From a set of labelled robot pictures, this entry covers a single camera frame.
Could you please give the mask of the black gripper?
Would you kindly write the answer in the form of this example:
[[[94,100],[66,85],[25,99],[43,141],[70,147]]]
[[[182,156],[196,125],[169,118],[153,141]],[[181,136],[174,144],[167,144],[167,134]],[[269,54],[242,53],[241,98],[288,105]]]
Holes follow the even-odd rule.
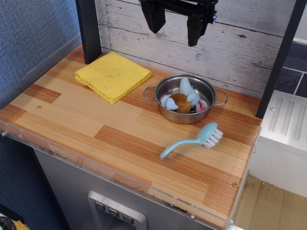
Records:
[[[217,19],[217,0],[141,0],[141,8],[149,29],[156,34],[165,24],[165,9],[189,16],[188,45],[196,46],[208,23]]]

